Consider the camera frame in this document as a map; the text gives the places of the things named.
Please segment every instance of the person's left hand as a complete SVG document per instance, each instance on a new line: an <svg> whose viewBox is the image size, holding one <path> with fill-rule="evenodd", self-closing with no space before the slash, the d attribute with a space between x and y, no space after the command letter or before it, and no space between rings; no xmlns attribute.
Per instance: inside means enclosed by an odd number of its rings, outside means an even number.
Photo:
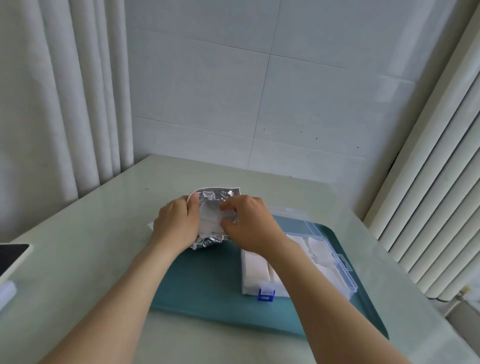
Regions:
<svg viewBox="0 0 480 364"><path fill-rule="evenodd" d="M154 221L150 244L166 247L178 255L191 246L198 234L200 210L198 193L182 196L163 206Z"/></svg>

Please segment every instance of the foil packaging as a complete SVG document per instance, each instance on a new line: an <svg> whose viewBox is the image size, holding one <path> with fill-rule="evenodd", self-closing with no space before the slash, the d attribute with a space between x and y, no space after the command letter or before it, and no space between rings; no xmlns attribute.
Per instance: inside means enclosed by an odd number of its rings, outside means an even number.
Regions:
<svg viewBox="0 0 480 364"><path fill-rule="evenodd" d="M224 217L235 220L237 213L220 211L220 205L229 197L240 195L240 188L208 187L195 192L198 193L200 201L200 228L192 245L193 250L220 244L228 239L228 235L220 226L220 221Z"/></svg>

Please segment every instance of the glossy table surface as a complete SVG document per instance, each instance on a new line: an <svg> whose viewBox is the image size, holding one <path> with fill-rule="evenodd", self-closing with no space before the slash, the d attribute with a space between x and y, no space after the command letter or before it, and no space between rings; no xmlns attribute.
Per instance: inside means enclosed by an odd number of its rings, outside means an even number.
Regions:
<svg viewBox="0 0 480 364"><path fill-rule="evenodd" d="M305 211L340 240L390 334L415 364L480 363L450 324L325 184L152 155L17 238L34 251L0 312L1 362L36 363L93 307L147 243L168 201L240 186ZM174 314L148 314L134 363L314 363L307 341Z"/></svg>

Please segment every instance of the person's left arm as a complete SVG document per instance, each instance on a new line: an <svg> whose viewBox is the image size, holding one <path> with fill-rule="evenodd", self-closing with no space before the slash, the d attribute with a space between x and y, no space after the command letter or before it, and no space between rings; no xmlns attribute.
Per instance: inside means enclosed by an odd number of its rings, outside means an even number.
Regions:
<svg viewBox="0 0 480 364"><path fill-rule="evenodd" d="M160 209L149 244L127 272L41 364L131 363L153 296L175 258L195 240L198 195Z"/></svg>

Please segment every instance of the cotton pad stack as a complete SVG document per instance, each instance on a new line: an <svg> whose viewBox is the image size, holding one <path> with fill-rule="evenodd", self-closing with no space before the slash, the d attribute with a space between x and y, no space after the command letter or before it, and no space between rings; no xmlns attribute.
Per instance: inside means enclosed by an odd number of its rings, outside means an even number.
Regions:
<svg viewBox="0 0 480 364"><path fill-rule="evenodd" d="M347 298L351 292L340 271L338 260L334 257L330 244L320 238L287 235L300 245L305 254L319 271ZM268 262L260 255L244 250L242 254L242 293L257 296L259 290L275 291L275 296L289 297L280 278Z"/></svg>

